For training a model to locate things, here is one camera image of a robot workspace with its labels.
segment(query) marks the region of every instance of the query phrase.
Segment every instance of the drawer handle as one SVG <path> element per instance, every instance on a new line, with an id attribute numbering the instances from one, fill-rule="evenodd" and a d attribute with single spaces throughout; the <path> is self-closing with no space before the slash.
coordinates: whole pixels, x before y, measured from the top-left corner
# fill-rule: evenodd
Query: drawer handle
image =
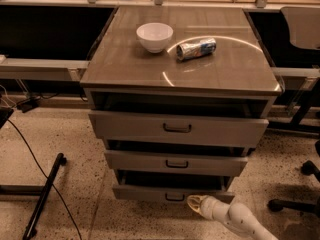
<path id="1" fill-rule="evenodd" d="M 166 123 L 163 124 L 163 130 L 166 132 L 180 132 L 180 133 L 189 133 L 191 132 L 192 125 L 189 124 L 187 127 L 170 127 Z"/>
<path id="2" fill-rule="evenodd" d="M 181 198 L 170 198 L 169 195 L 166 193 L 166 200 L 170 202 L 183 202 L 185 199 L 184 194 L 181 196 Z"/>
<path id="3" fill-rule="evenodd" d="M 181 165 L 178 165 L 178 164 L 170 164 L 170 162 L 168 160 L 166 160 L 166 166 L 168 168 L 180 168 L 180 169 L 185 169 L 185 168 L 188 168 L 189 166 L 189 162 L 188 161 L 185 161 L 184 164 L 181 164 Z"/>

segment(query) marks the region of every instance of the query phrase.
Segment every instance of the gray cabinet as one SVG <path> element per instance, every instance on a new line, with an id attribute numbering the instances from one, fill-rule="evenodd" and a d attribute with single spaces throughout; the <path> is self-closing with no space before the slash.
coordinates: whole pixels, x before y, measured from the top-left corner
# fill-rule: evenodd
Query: gray cabinet
<path id="1" fill-rule="evenodd" d="M 174 26 L 172 47 L 214 29 L 215 54 L 181 63 L 171 48 L 148 53 L 135 29 L 155 20 Z M 116 198 L 184 203 L 208 194 L 232 201 L 230 184 L 281 90 L 256 42 L 241 9 L 119 7 L 81 80 L 117 179 Z"/>

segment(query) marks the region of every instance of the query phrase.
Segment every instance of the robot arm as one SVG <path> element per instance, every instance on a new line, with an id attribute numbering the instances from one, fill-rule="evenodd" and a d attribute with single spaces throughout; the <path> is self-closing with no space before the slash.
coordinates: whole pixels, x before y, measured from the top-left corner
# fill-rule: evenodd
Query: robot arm
<path id="1" fill-rule="evenodd" d="M 240 237 L 250 236 L 255 240 L 278 240 L 242 203 L 228 205 L 212 196 L 197 195 L 189 196 L 187 201 L 192 210 L 206 219 L 219 221 Z"/>

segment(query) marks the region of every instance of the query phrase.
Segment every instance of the silver can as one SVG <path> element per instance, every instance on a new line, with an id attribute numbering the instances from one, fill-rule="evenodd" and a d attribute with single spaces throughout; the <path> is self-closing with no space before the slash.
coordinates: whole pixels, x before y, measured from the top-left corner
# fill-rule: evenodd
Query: silver can
<path id="1" fill-rule="evenodd" d="M 212 37 L 194 42 L 182 43 L 177 45 L 177 57 L 181 61 L 198 58 L 213 53 L 216 47 L 216 40 Z"/>

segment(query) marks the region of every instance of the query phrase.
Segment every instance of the speckled tile floor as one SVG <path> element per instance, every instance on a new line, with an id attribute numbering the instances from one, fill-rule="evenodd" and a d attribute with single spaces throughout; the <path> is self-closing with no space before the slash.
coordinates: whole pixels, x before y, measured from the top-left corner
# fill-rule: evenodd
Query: speckled tile floor
<path id="1" fill-rule="evenodd" d="M 87 109 L 36 108 L 15 111 L 11 121 L 20 129 L 45 173 L 58 153 L 67 158 L 55 186 L 62 194 L 82 239 L 241 239 L 221 224 L 206 221 L 186 205 L 116 200 L 102 141 L 95 138 Z M 233 202 L 243 202 L 281 240 L 319 240 L 320 219 L 313 214 L 283 210 L 273 213 L 269 199 L 315 203 L 320 183 L 299 168 L 311 159 L 320 167 L 317 136 L 267 130 L 230 190 Z M 45 178 L 16 130 L 0 130 L 0 183 L 44 184 Z M 22 239 L 36 205 L 35 197 L 0 196 L 0 239 Z M 52 190 L 34 239 L 79 239 L 57 193 Z"/>

